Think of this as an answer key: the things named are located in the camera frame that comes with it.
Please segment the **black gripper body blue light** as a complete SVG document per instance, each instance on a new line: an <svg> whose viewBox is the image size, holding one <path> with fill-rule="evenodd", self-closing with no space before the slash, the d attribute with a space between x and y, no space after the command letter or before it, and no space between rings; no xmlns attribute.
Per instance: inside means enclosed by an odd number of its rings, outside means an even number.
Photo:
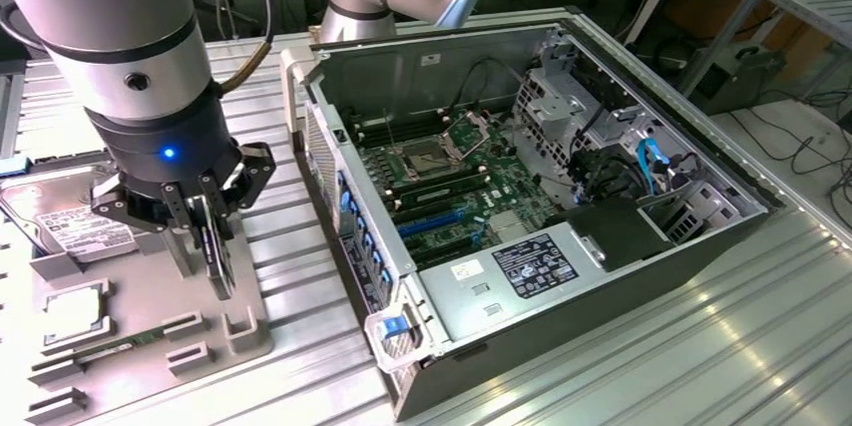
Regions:
<svg viewBox="0 0 852 426"><path fill-rule="evenodd" d="M204 174L220 187L241 161L220 99L211 90L180 112L155 120L119 120L93 111L87 115L125 187L147 197L157 198L164 184L177 185L189 197L200 194Z"/></svg>

